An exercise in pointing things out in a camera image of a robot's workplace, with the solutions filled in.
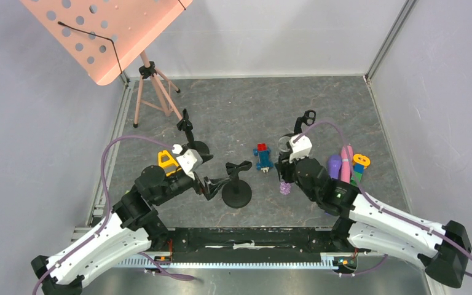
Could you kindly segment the black microphone stand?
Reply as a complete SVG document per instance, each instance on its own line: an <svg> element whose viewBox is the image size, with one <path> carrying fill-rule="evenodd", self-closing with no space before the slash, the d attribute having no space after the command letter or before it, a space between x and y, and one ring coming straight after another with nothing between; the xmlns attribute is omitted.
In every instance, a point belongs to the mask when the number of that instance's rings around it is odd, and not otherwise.
<svg viewBox="0 0 472 295"><path fill-rule="evenodd" d="M202 141L197 141L194 138L194 134L192 132L193 130L193 124L189 120L189 115L187 112L187 109L183 109L182 111L182 119L176 124L177 129L181 132L185 133L185 136L187 138L187 144L186 146L190 149L195 149L201 154L209 154L210 150L208 146L202 142Z"/></svg>
<svg viewBox="0 0 472 295"><path fill-rule="evenodd" d="M229 182L222 189L222 200L227 206L239 209L250 203L252 189L247 182L239 178L239 173L241 171L248 171L252 166L252 162L248 160L238 165L230 162L226 163Z"/></svg>
<svg viewBox="0 0 472 295"><path fill-rule="evenodd" d="M302 125L311 126L315 123L317 118L317 113L314 110L307 110L304 114L296 119L294 124L293 134L298 135L302 133Z"/></svg>

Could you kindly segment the glitter microphone silver head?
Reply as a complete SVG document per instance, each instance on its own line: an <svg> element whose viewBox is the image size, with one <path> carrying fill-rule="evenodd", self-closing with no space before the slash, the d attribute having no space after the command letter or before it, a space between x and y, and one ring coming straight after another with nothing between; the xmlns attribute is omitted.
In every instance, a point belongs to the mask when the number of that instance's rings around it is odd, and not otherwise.
<svg viewBox="0 0 472 295"><path fill-rule="evenodd" d="M282 195L289 195L291 192L291 183L288 183L284 176L287 172L287 167L289 164L289 155L291 153L291 148L288 143L292 137L292 134L286 134L278 140L278 162L275 164L278 171L278 179L280 180L280 193Z"/></svg>

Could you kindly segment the pink toy microphone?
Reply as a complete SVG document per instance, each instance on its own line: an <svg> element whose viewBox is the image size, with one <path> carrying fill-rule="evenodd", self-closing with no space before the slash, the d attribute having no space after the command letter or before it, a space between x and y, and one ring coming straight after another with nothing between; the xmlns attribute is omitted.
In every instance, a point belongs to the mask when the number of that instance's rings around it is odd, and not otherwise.
<svg viewBox="0 0 472 295"><path fill-rule="evenodd" d="M352 169L350 168L351 158L353 157L353 149L351 145L343 146L340 152L341 156L341 168L340 168L340 180L345 183L350 183Z"/></svg>

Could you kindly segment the purple toy microphone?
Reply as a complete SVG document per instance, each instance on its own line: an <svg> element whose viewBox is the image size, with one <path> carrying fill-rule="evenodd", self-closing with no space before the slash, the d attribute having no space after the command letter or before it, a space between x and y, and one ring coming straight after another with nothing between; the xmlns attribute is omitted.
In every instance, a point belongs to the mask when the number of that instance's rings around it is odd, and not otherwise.
<svg viewBox="0 0 472 295"><path fill-rule="evenodd" d="M332 179L340 178L340 168L342 166L342 158L339 154L333 154L328 159L328 173Z"/></svg>

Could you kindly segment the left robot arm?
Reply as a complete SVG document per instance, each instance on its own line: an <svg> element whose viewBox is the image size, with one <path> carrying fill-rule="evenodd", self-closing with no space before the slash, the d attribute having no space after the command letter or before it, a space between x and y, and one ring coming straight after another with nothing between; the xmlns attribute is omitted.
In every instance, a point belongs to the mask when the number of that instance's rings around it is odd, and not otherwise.
<svg viewBox="0 0 472 295"><path fill-rule="evenodd" d="M31 261L38 278L33 293L81 294L124 259L149 248L164 249L169 231L156 207L189 189L211 199L212 194L195 171L212 158L211 154L188 149L177 155L178 168L170 175L158 165L146 167L95 227L59 253Z"/></svg>

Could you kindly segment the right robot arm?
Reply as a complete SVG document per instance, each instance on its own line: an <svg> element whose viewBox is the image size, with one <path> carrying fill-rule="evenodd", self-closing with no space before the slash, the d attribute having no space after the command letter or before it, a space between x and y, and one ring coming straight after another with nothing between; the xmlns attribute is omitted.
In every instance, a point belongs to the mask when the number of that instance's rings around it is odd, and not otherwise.
<svg viewBox="0 0 472 295"><path fill-rule="evenodd" d="M472 249L463 224L441 224L393 208L332 179L316 159L283 159L275 167L280 180L296 184L310 201L338 218L330 235L335 249L384 253L414 264L443 285L461 287Z"/></svg>

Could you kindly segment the pink music stand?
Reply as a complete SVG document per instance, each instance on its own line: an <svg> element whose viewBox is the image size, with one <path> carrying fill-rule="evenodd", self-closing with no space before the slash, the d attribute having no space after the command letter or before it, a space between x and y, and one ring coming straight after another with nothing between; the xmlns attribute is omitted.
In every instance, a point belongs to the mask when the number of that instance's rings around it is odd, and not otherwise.
<svg viewBox="0 0 472 295"><path fill-rule="evenodd" d="M182 119L169 94L180 89L149 61L146 48L190 1L23 1L23 5L98 85L108 85L140 57L160 100L157 110Z"/></svg>

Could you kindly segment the red blue toy car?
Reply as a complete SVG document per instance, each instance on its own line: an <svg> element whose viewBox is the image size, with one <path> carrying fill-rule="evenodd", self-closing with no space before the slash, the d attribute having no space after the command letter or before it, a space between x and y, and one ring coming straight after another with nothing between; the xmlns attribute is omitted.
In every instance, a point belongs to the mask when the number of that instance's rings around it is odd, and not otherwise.
<svg viewBox="0 0 472 295"><path fill-rule="evenodd" d="M265 143L258 143L253 149L254 156L257 157L256 169L263 173L268 173L273 168L273 163L270 160L270 148Z"/></svg>

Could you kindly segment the yellow triangle toy block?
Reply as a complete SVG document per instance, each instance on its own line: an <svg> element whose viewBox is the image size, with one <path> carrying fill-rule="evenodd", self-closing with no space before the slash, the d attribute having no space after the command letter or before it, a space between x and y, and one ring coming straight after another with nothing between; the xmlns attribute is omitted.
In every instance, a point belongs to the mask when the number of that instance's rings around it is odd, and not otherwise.
<svg viewBox="0 0 472 295"><path fill-rule="evenodd" d="M172 156L168 150L163 150L157 154L157 164L164 169L166 176L175 174L181 169L177 160Z"/></svg>

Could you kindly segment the stacked orange blue green blocks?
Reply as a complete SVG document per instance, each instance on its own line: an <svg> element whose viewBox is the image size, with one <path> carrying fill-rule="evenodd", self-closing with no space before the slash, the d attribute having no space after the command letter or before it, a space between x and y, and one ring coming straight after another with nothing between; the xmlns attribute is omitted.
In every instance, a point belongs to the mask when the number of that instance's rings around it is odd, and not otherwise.
<svg viewBox="0 0 472 295"><path fill-rule="evenodd" d="M354 154L352 158L352 175L351 175L351 180L350 183L352 185L357 185L364 174L364 171L370 166L371 160L369 157L363 155L363 154Z"/></svg>

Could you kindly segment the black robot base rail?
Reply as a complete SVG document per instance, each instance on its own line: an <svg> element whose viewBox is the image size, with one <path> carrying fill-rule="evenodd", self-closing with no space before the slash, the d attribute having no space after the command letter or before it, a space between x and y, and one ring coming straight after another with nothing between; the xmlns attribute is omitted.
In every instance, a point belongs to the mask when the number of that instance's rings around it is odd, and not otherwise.
<svg viewBox="0 0 472 295"><path fill-rule="evenodd" d="M175 227L149 252L169 252L175 264L318 262L321 253L354 253L345 228L332 227Z"/></svg>

